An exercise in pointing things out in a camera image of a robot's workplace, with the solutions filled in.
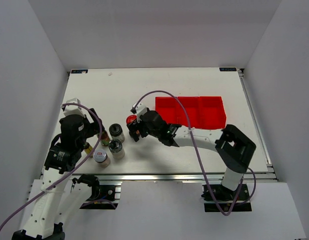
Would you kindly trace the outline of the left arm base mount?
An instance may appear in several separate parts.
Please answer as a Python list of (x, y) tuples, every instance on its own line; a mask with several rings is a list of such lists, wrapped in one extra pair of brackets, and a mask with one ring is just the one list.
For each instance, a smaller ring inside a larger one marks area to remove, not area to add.
[(84, 201), (80, 209), (84, 210), (114, 210), (118, 203), (116, 198), (116, 185), (103, 184), (97, 176), (83, 174), (79, 178), (73, 178), (71, 191), (75, 187), (88, 186), (91, 196)]

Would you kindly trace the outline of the silver lid spice jar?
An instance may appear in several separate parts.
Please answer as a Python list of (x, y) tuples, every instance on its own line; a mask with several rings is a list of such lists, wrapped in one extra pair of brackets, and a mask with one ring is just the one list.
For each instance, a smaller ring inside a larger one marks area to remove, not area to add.
[(103, 149), (95, 150), (93, 153), (93, 159), (103, 168), (106, 168), (111, 163), (107, 152)]

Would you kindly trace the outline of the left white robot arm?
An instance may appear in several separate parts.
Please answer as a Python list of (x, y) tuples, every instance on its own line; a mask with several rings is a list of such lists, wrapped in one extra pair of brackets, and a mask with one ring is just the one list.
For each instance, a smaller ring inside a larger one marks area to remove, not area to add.
[(85, 200), (94, 200), (100, 195), (98, 180), (93, 175), (82, 175), (75, 182), (78, 188), (66, 201), (59, 205), (68, 180), (84, 162), (82, 151), (88, 138), (98, 136), (104, 129), (102, 120), (93, 108), (87, 109), (92, 122), (83, 113), (78, 103), (62, 106), (64, 117), (60, 119), (60, 133), (51, 141), (44, 162), (40, 193), (29, 200), (34, 207), (24, 226), (13, 233), (14, 240), (63, 240), (66, 221)]

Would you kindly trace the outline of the green neck sauce bottle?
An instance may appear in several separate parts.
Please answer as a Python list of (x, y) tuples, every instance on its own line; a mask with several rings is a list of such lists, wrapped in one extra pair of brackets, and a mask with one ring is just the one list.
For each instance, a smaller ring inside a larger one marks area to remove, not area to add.
[(98, 133), (97, 135), (97, 138), (100, 138), (100, 143), (102, 146), (108, 146), (111, 139), (108, 135), (108, 132), (106, 130), (103, 130), (102, 133)]

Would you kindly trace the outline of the yellow cap sauce bottle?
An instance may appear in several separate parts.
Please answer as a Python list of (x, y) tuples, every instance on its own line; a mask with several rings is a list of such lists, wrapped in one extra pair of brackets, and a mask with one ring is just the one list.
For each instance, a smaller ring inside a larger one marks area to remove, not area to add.
[(88, 157), (90, 158), (93, 157), (93, 153), (94, 153), (93, 147), (88, 142), (85, 142), (83, 150)]

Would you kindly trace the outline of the black cap spice grinder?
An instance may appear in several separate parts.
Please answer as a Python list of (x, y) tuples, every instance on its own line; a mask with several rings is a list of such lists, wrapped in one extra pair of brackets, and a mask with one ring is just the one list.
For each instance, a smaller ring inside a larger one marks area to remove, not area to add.
[(119, 140), (121, 143), (125, 141), (125, 135), (120, 124), (113, 123), (112, 125), (110, 125), (109, 133), (113, 140), (114, 139)]

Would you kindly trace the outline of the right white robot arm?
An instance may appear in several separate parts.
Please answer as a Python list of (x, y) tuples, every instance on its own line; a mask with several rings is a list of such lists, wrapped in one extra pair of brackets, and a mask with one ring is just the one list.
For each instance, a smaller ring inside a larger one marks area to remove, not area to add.
[(155, 110), (146, 110), (133, 119), (127, 119), (126, 125), (135, 142), (152, 136), (168, 147), (196, 146), (218, 153), (226, 171), (220, 185), (211, 188), (213, 196), (208, 193), (202, 195), (206, 201), (211, 201), (213, 197), (223, 202), (235, 199), (240, 181), (256, 150), (256, 144), (232, 124), (221, 130), (189, 130), (181, 124), (167, 123)]

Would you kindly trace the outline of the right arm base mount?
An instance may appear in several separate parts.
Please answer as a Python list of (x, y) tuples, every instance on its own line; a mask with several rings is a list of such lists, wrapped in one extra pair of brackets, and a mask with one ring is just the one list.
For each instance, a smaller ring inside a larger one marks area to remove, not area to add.
[[(228, 191), (226, 189), (223, 190), (220, 184), (212, 184), (211, 189), (222, 210), (224, 212), (228, 212), (235, 199), (236, 191)], [(206, 184), (202, 186), (202, 190), (203, 193), (201, 194), (201, 199), (203, 200), (204, 211), (206, 213), (219, 212), (219, 209), (211, 197)], [(251, 212), (252, 206), (249, 197), (250, 193), (248, 186), (243, 184), (236, 198), (236, 203), (232, 209), (232, 212)]]

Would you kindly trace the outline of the red lid sauce jar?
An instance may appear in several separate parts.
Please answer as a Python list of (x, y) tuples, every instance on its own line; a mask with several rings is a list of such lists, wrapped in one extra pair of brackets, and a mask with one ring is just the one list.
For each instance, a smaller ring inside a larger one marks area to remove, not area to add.
[(136, 115), (129, 115), (126, 118), (126, 125), (128, 124), (136, 124), (137, 125), (137, 116)]

